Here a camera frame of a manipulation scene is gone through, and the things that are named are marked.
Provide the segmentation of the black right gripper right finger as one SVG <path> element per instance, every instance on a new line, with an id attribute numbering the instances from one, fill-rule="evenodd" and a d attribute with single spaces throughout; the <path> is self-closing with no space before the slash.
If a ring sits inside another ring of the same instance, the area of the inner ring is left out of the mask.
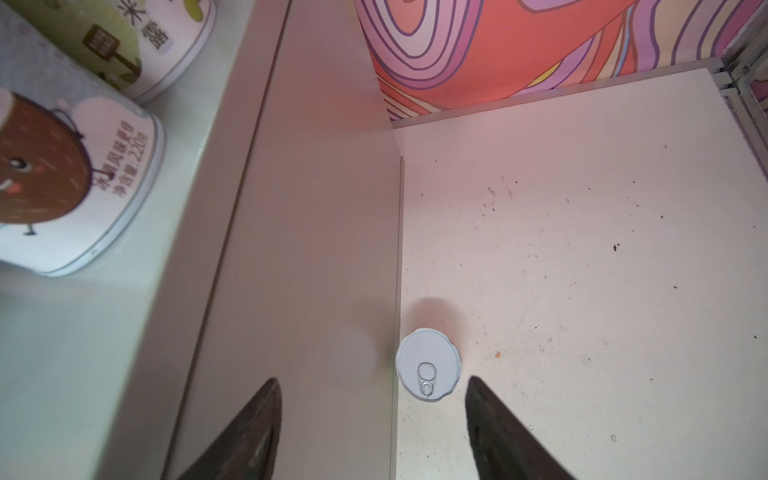
<path id="1" fill-rule="evenodd" d="M 573 480 L 477 376 L 468 381 L 465 410 L 468 438 L 481 479 Z"/>

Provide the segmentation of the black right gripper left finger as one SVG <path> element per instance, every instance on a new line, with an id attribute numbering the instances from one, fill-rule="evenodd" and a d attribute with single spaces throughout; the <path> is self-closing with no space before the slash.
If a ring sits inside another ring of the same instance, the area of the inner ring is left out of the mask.
<path id="1" fill-rule="evenodd" d="M 271 479 L 281 421 L 281 388 L 270 378 L 180 479 Z"/>

